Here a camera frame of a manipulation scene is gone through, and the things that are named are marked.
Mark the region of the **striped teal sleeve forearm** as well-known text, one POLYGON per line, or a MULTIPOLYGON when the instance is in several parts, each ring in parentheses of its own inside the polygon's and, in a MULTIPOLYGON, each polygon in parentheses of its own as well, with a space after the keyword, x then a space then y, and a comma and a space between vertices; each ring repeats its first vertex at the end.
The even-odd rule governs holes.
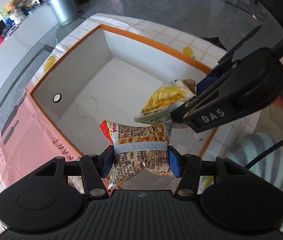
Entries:
MULTIPOLYGON (((278 140, 265 133, 253 133, 238 139, 224 156, 241 166, 246 166, 255 157, 276 144, 278 140)), ((283 147, 276 149, 250 168, 250 171, 265 181, 283 190, 283 147)))

